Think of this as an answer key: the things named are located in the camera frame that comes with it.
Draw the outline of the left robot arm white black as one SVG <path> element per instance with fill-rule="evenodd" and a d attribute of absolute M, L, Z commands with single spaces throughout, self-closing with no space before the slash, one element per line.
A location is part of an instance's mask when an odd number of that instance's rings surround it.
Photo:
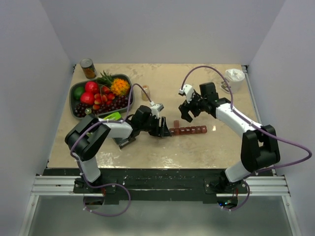
<path fill-rule="evenodd" d="M 149 135 L 159 138 L 171 136 L 166 117 L 160 116 L 163 108 L 162 104 L 151 103 L 150 107 L 141 105 L 125 120 L 108 120 L 87 115 L 66 135 L 65 143 L 70 149 L 70 155 L 78 163 L 87 190 L 96 193 L 102 187 L 96 154 L 106 138 L 128 142 L 140 132 L 148 132 Z"/>

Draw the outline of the red weekly pill organizer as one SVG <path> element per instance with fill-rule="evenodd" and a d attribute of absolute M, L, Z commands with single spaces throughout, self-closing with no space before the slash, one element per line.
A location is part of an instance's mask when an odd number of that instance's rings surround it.
<path fill-rule="evenodd" d="M 173 128 L 169 128 L 169 131 L 172 136 L 180 135 L 194 135 L 194 134 L 205 134 L 207 133 L 207 126 L 180 126 L 178 120 L 173 121 Z"/>

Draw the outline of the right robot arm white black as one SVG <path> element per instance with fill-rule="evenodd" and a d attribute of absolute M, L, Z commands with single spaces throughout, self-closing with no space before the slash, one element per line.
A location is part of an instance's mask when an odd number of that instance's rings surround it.
<path fill-rule="evenodd" d="M 251 119 L 245 121 L 236 115 L 238 110 L 227 98 L 219 98 L 214 83 L 204 83 L 199 88 L 200 94 L 191 85 L 184 85 L 179 89 L 179 95 L 185 97 L 185 101 L 179 106 L 181 118 L 192 122 L 189 113 L 197 117 L 201 112 L 206 112 L 225 123 L 242 138 L 240 161 L 227 168 L 219 181 L 221 191 L 231 193 L 237 187 L 238 181 L 280 161 L 278 141 L 264 134 L 265 131 L 275 136 L 276 132 L 271 125 L 263 126 Z"/>

